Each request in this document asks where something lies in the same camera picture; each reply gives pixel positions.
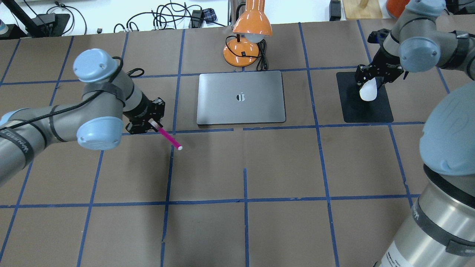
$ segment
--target label on robot arm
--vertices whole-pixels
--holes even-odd
[[[399,252],[394,241],[381,259],[381,267],[414,267]]]

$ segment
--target laptop logo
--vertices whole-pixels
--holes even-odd
[[[236,99],[237,99],[239,102],[243,102],[243,101],[245,100],[244,94],[241,92],[241,94],[239,94],[239,95],[236,96]]]

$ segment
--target lamp base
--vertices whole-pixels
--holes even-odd
[[[236,55],[253,56],[253,57],[239,57]],[[224,46],[223,56],[226,62],[236,67],[249,66],[256,60],[255,57],[259,55],[259,48],[255,43],[249,42],[246,38],[241,37],[238,39],[232,39],[228,42],[227,46]]]

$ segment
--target lamp shade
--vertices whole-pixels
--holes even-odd
[[[264,3],[265,0],[247,0],[246,11],[236,21],[233,32],[262,37],[272,36],[272,27],[264,14]]]

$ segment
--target light blue joint cap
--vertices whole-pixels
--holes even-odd
[[[117,117],[92,119],[77,130],[77,142],[91,150],[113,149],[120,144],[122,126],[122,120]]]
[[[440,48],[428,38],[412,37],[399,46],[399,58],[406,71],[428,71],[439,62]]]
[[[445,0],[411,0],[406,5],[407,10],[429,17],[439,17],[445,8]]]
[[[5,123],[7,123],[8,120],[13,116],[13,114],[15,114],[17,111],[20,111],[22,109],[26,109],[26,108],[21,108],[21,109],[15,110],[15,111],[10,111],[10,112],[6,113],[5,115],[3,115],[0,119],[0,125],[4,125]]]
[[[112,75],[117,67],[117,62],[107,52],[97,48],[82,52],[73,63],[74,74],[85,83],[104,80]]]
[[[475,82],[446,96],[424,126],[419,150],[433,171],[451,176],[475,173]]]

